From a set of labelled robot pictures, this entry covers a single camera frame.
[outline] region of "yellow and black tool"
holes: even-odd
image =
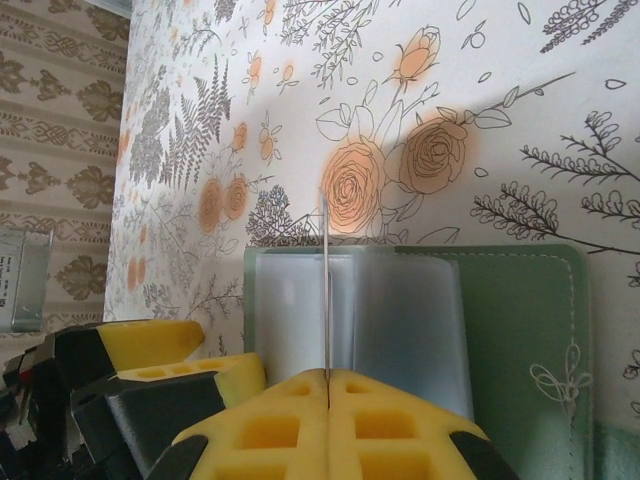
[[[203,340],[197,322],[181,320],[92,324],[48,334],[3,373],[0,467],[6,473],[12,465],[9,478],[64,470],[73,451],[72,392],[118,371],[183,361]]]
[[[186,429],[147,480],[517,480],[474,423],[346,370],[309,370]]]
[[[71,413],[97,467],[141,479],[178,433],[265,384],[255,353],[125,370],[74,392]]]

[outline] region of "damask wallpaper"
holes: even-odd
[[[108,320],[194,318],[203,353],[239,352],[244,248],[317,242],[322,188],[333,243],[582,246],[596,416],[640,431],[637,0],[140,0],[131,21]]]
[[[55,230],[47,331],[102,319],[128,39],[81,0],[0,1],[0,224]]]

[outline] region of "orange flower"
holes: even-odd
[[[233,141],[231,142],[231,149],[234,152],[242,150],[247,143],[247,124],[242,122],[236,128],[233,129]]]
[[[127,270],[127,288],[132,292],[136,288],[138,282],[138,262],[135,258],[129,260],[129,269]]]
[[[262,143],[262,148],[260,149],[260,156],[263,160],[269,160],[271,155],[273,155],[273,138],[267,137],[265,141]]]
[[[287,68],[284,69],[284,73],[282,74],[282,79],[285,82],[288,82],[293,77],[293,65],[287,65]]]
[[[265,15],[264,15],[265,25],[269,25],[271,23],[271,21],[273,20],[273,15],[275,13],[275,10],[276,10],[276,0],[268,0],[267,7],[265,9]]]
[[[360,231],[380,208],[384,156],[374,143],[364,137],[360,140],[339,149],[322,178],[322,191],[329,202],[329,225],[341,233]]]
[[[224,192],[224,213],[231,220],[236,220],[244,212],[247,205],[247,181],[240,175],[231,181]]]
[[[260,70],[262,69],[262,58],[257,55],[253,57],[251,66],[249,67],[249,76],[251,77],[251,88],[256,88],[260,82]]]
[[[402,150],[400,182],[424,194],[445,188],[462,170],[466,137],[464,128],[444,118],[414,128]]]
[[[198,222],[203,232],[211,233],[215,230],[220,222],[222,208],[222,185],[217,178],[212,178],[205,184],[200,194]]]
[[[122,156],[129,148],[129,143],[131,142],[131,130],[127,129],[124,135],[120,135],[120,143],[118,144],[118,158],[116,160],[116,164],[120,165],[122,162]]]
[[[138,275],[137,275],[137,279],[138,279],[138,283],[142,283],[144,282],[144,277],[147,274],[147,261],[144,258],[141,258],[138,261]]]
[[[405,49],[400,47],[402,57],[398,68],[391,78],[400,80],[400,84],[415,81],[431,65],[440,50],[440,30],[436,27],[423,27],[416,32]]]

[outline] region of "black plastic piece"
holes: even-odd
[[[470,432],[449,435],[477,480],[520,480],[491,442]]]
[[[2,374],[4,384],[11,390],[19,391],[20,389],[20,364],[22,363],[23,357],[24,354],[9,360]]]
[[[146,480],[189,480],[209,440],[194,435],[167,448]]]
[[[9,421],[17,409],[16,399],[9,389],[0,390],[0,424]]]
[[[6,478],[20,478],[20,476],[27,474],[18,452],[13,448],[9,435],[4,431],[0,433],[0,465]]]
[[[149,382],[113,377],[74,392],[72,415],[93,460],[126,447],[146,476],[181,431],[224,410],[215,373]]]

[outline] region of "square hole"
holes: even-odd
[[[256,417],[247,422],[239,448],[295,448],[300,419],[292,415]]]
[[[441,478],[426,453],[360,454],[362,480],[432,480]]]
[[[214,370],[216,368],[224,367],[224,363],[216,358],[208,358],[206,360],[200,360],[198,362],[200,370]]]
[[[415,438],[413,417],[400,410],[362,411],[355,415],[356,438]]]
[[[284,480],[287,467],[284,465],[243,465],[219,467],[215,478],[218,480]]]
[[[161,368],[152,368],[150,370],[141,370],[138,372],[140,378],[161,378],[166,377],[166,373]]]
[[[176,375],[181,375],[183,373],[190,373],[191,367],[188,365],[176,365],[175,367],[171,367],[171,371]]]

